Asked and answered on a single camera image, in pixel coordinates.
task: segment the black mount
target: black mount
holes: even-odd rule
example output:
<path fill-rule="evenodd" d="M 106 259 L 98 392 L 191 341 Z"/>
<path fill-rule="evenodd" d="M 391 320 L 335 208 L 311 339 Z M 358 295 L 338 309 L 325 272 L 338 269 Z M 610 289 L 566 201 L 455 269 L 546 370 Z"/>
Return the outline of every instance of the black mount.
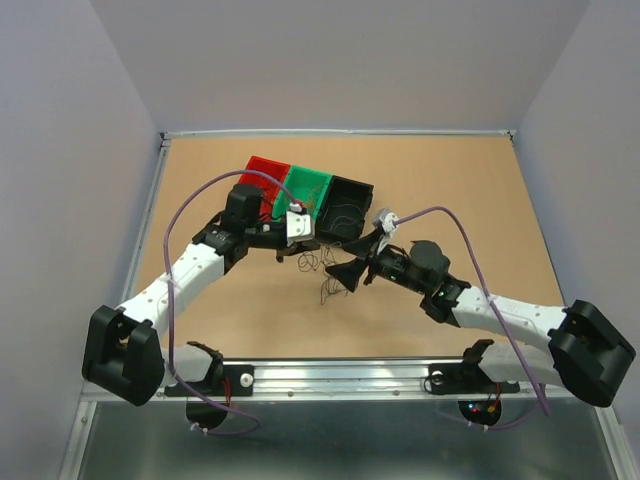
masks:
<path fill-rule="evenodd" d="M 608 407 L 636 351 L 592 304 L 576 300 L 564 311 L 567 316 L 560 327 L 548 332 L 553 366 L 576 397 Z"/>
<path fill-rule="evenodd" d="M 429 377 L 425 379 L 425 384 L 430 383 L 428 391 L 434 395 L 489 394 L 495 391 L 496 383 L 478 366 L 485 350 L 493 343 L 493 340 L 478 340 L 471 348 L 464 351 L 462 362 L 429 364 Z M 518 393 L 520 385 L 502 382 L 500 391 Z"/>
<path fill-rule="evenodd" d="M 82 376 L 133 405 L 147 403 L 164 377 L 158 332 L 101 306 L 89 321 Z"/>

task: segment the cable clip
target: cable clip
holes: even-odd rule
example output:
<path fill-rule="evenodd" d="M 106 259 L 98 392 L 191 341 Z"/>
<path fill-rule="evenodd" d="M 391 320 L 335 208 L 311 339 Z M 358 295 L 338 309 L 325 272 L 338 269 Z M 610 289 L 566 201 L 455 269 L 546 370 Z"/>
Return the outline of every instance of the cable clip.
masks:
<path fill-rule="evenodd" d="M 396 234 L 398 227 L 395 222 L 398 221 L 398 216 L 391 211 L 390 208 L 383 208 L 376 213 L 373 218 L 373 225 L 375 227 L 381 227 L 385 232 L 380 241 L 378 242 L 378 252 L 380 253 L 384 248 L 391 243 L 391 239 Z"/>
<path fill-rule="evenodd" d="M 295 213 L 301 213 L 302 212 L 302 205 L 300 205 L 299 203 L 291 202 L 289 204 L 289 211 L 295 212 Z"/>
<path fill-rule="evenodd" d="M 180 290 L 180 289 L 182 289 L 182 287 L 180 286 L 180 284 L 179 284 L 178 282 L 176 282 L 176 280 L 175 280 L 171 275 L 169 275 L 167 272 L 165 272 L 165 273 L 163 273 L 162 275 L 160 275 L 160 276 L 158 277 L 158 280 L 159 280 L 160 282 L 162 282 L 162 283 L 166 283 L 166 284 L 169 284 L 169 283 L 170 283 L 170 284 L 172 284 L 172 285 L 173 285 L 173 288 L 174 288 L 174 289 L 176 289 L 176 290 Z"/>

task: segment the metal frame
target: metal frame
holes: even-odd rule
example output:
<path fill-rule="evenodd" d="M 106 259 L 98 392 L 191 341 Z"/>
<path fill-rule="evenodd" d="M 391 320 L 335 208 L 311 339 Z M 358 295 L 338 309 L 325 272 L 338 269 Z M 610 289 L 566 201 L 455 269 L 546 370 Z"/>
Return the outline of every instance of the metal frame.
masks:
<path fill-rule="evenodd" d="M 625 480 L 640 478 L 638 465 L 633 457 L 627 435 L 618 421 L 615 410 L 613 408 L 596 408 L 596 415 L 618 478 Z"/>
<path fill-rule="evenodd" d="M 438 129 L 339 129 L 339 128 L 258 128 L 203 130 L 198 132 L 167 132 L 163 138 L 213 137 L 351 137 L 351 136 L 411 136 L 411 137 L 509 137 L 515 130 L 438 130 Z"/>
<path fill-rule="evenodd" d="M 352 135 L 409 135 L 409 136 L 507 136 L 515 131 L 470 130 L 211 130 L 205 132 L 175 132 L 163 135 L 144 218 L 138 233 L 136 247 L 127 275 L 122 300 L 131 296 L 137 282 L 139 262 L 146 244 L 149 224 L 153 215 L 158 189 L 166 165 L 171 139 L 210 138 L 221 136 L 352 136 Z M 459 361 L 449 358 L 403 359 L 308 359 L 308 360 L 234 360 L 228 363 L 251 363 L 256 367 L 254 396 L 243 401 L 345 401 L 345 400 L 438 400 L 443 397 L 430 395 L 422 388 L 422 380 L 428 375 L 433 362 Z M 521 384 L 518 394 L 507 397 L 533 397 L 533 389 Z M 562 388 L 549 387 L 547 395 L 570 397 Z M 447 396 L 452 400 L 473 398 L 469 395 Z M 184 398 L 167 398 L 159 390 L 151 401 L 181 401 Z M 59 478 L 76 479 L 80 474 L 84 451 L 89 440 L 92 421 L 98 402 L 123 401 L 101 388 L 85 383 L 73 424 L 68 448 L 63 459 Z M 611 408 L 596 409 L 600 427 L 619 479 L 639 479 L 637 466 L 629 448 L 626 435 Z"/>

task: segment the cable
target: cable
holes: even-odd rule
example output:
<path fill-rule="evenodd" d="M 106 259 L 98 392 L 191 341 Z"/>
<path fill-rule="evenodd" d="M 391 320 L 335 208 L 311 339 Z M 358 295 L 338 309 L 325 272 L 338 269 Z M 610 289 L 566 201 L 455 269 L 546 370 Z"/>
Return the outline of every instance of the cable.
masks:
<path fill-rule="evenodd" d="M 331 226 L 329 227 L 329 232 L 333 233 L 337 227 L 357 227 L 358 223 L 359 222 L 357 220 L 354 220 L 351 217 L 348 217 L 346 215 L 340 215 L 336 217 L 331 223 Z"/>
<path fill-rule="evenodd" d="M 224 386 L 224 398 L 227 401 L 227 407 L 231 406 L 231 381 L 229 380 L 229 377 L 224 377 L 223 380 L 223 386 Z"/>
<path fill-rule="evenodd" d="M 349 294 L 349 291 L 326 271 L 328 266 L 338 263 L 332 248 L 339 247 L 340 245 L 340 242 L 335 242 L 331 245 L 322 245 L 320 247 L 320 258 L 318 258 L 314 252 L 304 252 L 298 257 L 298 270 L 303 273 L 316 272 L 320 266 L 323 267 L 322 273 L 325 276 L 325 280 L 320 285 L 320 305 L 324 305 L 332 295 L 344 292 L 346 297 Z"/>
<path fill-rule="evenodd" d="M 498 406 L 498 403 L 500 403 L 500 395 L 502 395 L 502 392 L 500 391 L 500 384 L 496 383 L 496 388 L 497 388 L 497 394 L 496 394 L 496 401 L 493 402 L 493 405 L 491 405 L 490 408 L 495 409 Z"/>
<path fill-rule="evenodd" d="M 342 204 L 342 205 L 329 205 L 329 206 L 327 207 L 327 209 L 324 211 L 324 215 L 322 216 L 322 220 L 324 220 L 325 218 L 327 218 L 327 214 L 329 213 L 329 210 L 331 210 L 332 208 L 344 208 L 344 207 L 352 207 L 352 208 L 355 208 L 356 210 L 358 210 L 358 212 L 359 212 L 360 214 L 362 214 L 362 209 L 361 209 L 359 206 L 354 205 L 354 204 L 352 204 L 352 203 L 344 203 L 344 204 Z"/>
<path fill-rule="evenodd" d="M 168 304 L 168 307 L 169 307 L 168 308 L 168 315 L 169 315 L 169 362 L 168 362 L 168 366 L 169 366 L 169 371 L 174 376 L 176 381 L 180 385 L 182 385 L 182 387 L 186 391 L 188 391 L 194 397 L 199 398 L 200 400 L 205 402 L 207 405 L 210 405 L 210 406 L 212 406 L 214 408 L 217 408 L 219 410 L 224 410 L 227 413 L 234 413 L 236 415 L 240 415 L 240 416 L 242 416 L 244 418 L 248 418 L 250 420 L 253 420 L 253 422 L 254 422 L 253 426 L 245 428 L 244 430 L 238 430 L 238 431 L 235 431 L 235 432 L 219 432 L 219 431 L 214 431 L 214 430 L 209 431 L 209 430 L 204 429 L 204 428 L 202 428 L 202 427 L 200 427 L 200 426 L 198 426 L 196 424 L 193 424 L 191 426 L 193 429 L 201 431 L 205 435 L 221 435 L 221 436 L 242 435 L 242 434 L 245 434 L 245 433 L 253 432 L 254 430 L 260 428 L 262 426 L 262 422 L 260 421 L 260 418 L 258 418 L 256 415 L 253 415 L 252 413 L 243 412 L 242 410 L 237 410 L 235 408 L 227 407 L 227 406 L 225 406 L 225 405 L 223 405 L 221 403 L 214 402 L 213 400 L 208 398 L 206 395 L 203 395 L 202 393 L 198 392 L 195 388 L 193 388 L 191 385 L 189 385 L 178 374 L 178 372 L 176 371 L 176 366 L 175 366 L 175 363 L 174 363 L 175 316 L 176 316 L 176 312 L 175 312 L 173 272 L 171 270 L 171 258 L 170 258 L 170 255 L 169 255 L 169 238 L 171 236 L 171 232 L 173 231 L 173 227 L 175 227 L 176 222 L 180 218 L 180 215 L 182 215 L 182 212 L 184 212 L 185 208 L 187 208 L 187 206 L 198 195 L 200 195 L 202 192 L 204 192 L 210 186 L 218 183 L 220 180 L 224 180 L 225 178 L 234 177 L 234 176 L 237 176 L 237 175 L 242 175 L 244 173 L 250 173 L 250 174 L 254 174 L 254 175 L 258 175 L 260 177 L 266 178 L 271 183 L 273 183 L 275 186 L 280 188 L 285 193 L 285 195 L 287 195 L 289 197 L 289 199 L 291 200 L 292 203 L 296 203 L 296 204 L 300 203 L 300 202 L 298 202 L 298 200 L 295 199 L 295 197 L 291 194 L 291 192 L 282 183 L 280 183 L 278 180 L 276 180 L 275 178 L 267 175 L 264 172 L 259 172 L 257 170 L 233 170 L 231 172 L 227 172 L 227 173 L 224 173 L 222 175 L 219 175 L 219 176 L 215 177 L 212 180 L 209 180 L 207 183 L 205 183 L 200 188 L 198 188 L 195 192 L 193 192 L 182 203 L 182 205 L 180 205 L 180 207 L 178 207 L 178 210 L 173 215 L 173 218 L 171 219 L 171 221 L 169 222 L 169 225 L 167 226 L 167 230 L 164 233 L 164 240 L 162 242 L 162 253 L 163 253 L 163 259 L 164 259 L 164 268 L 165 268 L 165 272 L 167 273 L 167 275 L 169 277 L 169 281 L 167 282 L 167 291 L 169 293 L 169 295 L 168 295 L 168 300 L 169 300 L 169 304 Z"/>
<path fill-rule="evenodd" d="M 538 402 L 540 403 L 540 406 L 542 407 L 542 411 L 547 416 L 551 415 L 551 408 L 549 406 L 549 402 L 547 400 L 547 397 L 545 396 L 544 388 L 538 382 L 538 379 L 536 377 L 535 372 L 531 369 L 531 367 L 527 363 L 526 358 L 524 358 L 524 354 L 522 353 L 522 350 L 520 350 L 520 347 L 518 346 L 518 343 L 516 342 L 516 339 L 513 336 L 513 333 L 511 333 L 511 329 L 507 325 L 507 322 L 504 319 L 504 317 L 502 316 L 502 313 L 500 312 L 500 310 L 498 309 L 498 307 L 494 303 L 493 298 L 491 297 L 491 293 L 489 292 L 489 287 L 487 286 L 487 282 L 486 282 L 486 280 L 484 278 L 484 275 L 482 274 L 482 271 L 480 270 L 480 265 L 478 264 L 478 260 L 476 258 L 476 255 L 473 252 L 473 248 L 471 247 L 471 241 L 469 240 L 469 236 L 467 235 L 467 232 L 465 231 L 464 227 L 462 226 L 462 223 L 460 223 L 460 220 L 458 220 L 458 217 L 456 217 L 455 214 L 451 210 L 446 208 L 446 207 L 435 206 L 435 207 L 425 208 L 424 210 L 416 212 L 416 213 L 414 213 L 412 215 L 409 215 L 407 217 L 404 217 L 404 218 L 401 218 L 399 220 L 396 220 L 394 222 L 394 225 L 396 225 L 396 226 L 402 225 L 403 223 L 409 222 L 409 221 L 414 220 L 414 219 L 416 219 L 418 217 L 421 217 L 422 215 L 426 215 L 427 213 L 431 213 L 431 212 L 435 212 L 435 211 L 441 211 L 441 212 L 444 212 L 447 215 L 449 215 L 449 217 L 457 225 L 458 230 L 460 230 L 460 233 L 462 234 L 462 238 L 464 240 L 464 243 L 467 246 L 467 251 L 469 252 L 469 257 L 471 257 L 471 263 L 473 263 L 473 268 L 475 269 L 476 274 L 478 275 L 478 279 L 480 280 L 480 285 L 482 286 L 482 291 L 484 292 L 484 296 L 487 298 L 487 301 L 489 302 L 489 306 L 493 310 L 493 313 L 495 313 L 496 317 L 498 318 L 498 322 L 500 322 L 500 325 L 502 326 L 502 329 L 504 330 L 505 335 L 509 339 L 509 343 L 511 344 L 511 347 L 513 348 L 514 352 L 516 353 L 516 356 L 518 357 L 518 360 L 520 360 L 520 364 L 522 365 L 522 368 L 524 369 L 525 373 L 527 374 L 527 378 L 531 382 L 531 386 L 533 387 L 534 392 L 536 392 L 536 397 L 538 398 Z"/>

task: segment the small white object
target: small white object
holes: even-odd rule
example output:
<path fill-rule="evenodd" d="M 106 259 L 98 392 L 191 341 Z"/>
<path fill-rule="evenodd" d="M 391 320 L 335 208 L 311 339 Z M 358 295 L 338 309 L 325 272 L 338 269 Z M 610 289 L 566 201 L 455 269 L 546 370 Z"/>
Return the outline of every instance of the small white object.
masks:
<path fill-rule="evenodd" d="M 249 373 L 243 373 L 240 375 L 240 385 L 247 388 L 253 385 L 253 376 Z"/>
<path fill-rule="evenodd" d="M 224 257 L 204 244 L 189 244 L 185 252 L 173 264 L 173 279 L 166 273 L 160 275 L 143 293 L 127 300 L 118 308 L 133 320 L 150 320 L 162 338 L 169 328 L 167 283 L 174 285 L 175 316 L 180 315 L 211 283 L 224 276 Z"/>
<path fill-rule="evenodd" d="M 384 236 L 378 243 L 378 253 L 384 250 L 384 248 L 391 243 L 391 239 L 398 231 L 398 227 L 395 224 L 397 221 L 398 216 L 392 212 L 390 208 L 383 208 L 374 217 L 373 224 L 376 227 L 381 226 L 382 230 L 385 232 Z"/>
<path fill-rule="evenodd" d="M 300 213 L 302 212 L 302 205 L 300 205 L 299 203 L 290 203 L 289 210 L 295 213 Z"/>
<path fill-rule="evenodd" d="M 287 244 L 313 240 L 315 236 L 315 225 L 309 214 L 287 212 Z"/>

